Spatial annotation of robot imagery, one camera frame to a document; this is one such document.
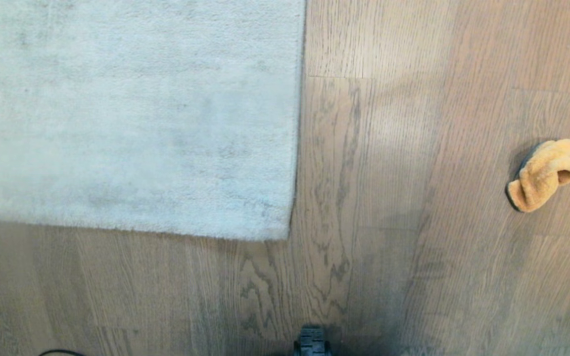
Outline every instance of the hardwood floor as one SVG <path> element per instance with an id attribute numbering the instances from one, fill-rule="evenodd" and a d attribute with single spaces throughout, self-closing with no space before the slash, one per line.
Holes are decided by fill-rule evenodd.
<path id="1" fill-rule="evenodd" d="M 309 0 L 287 241 L 0 223 L 0 356 L 570 356 L 570 1 Z"/>

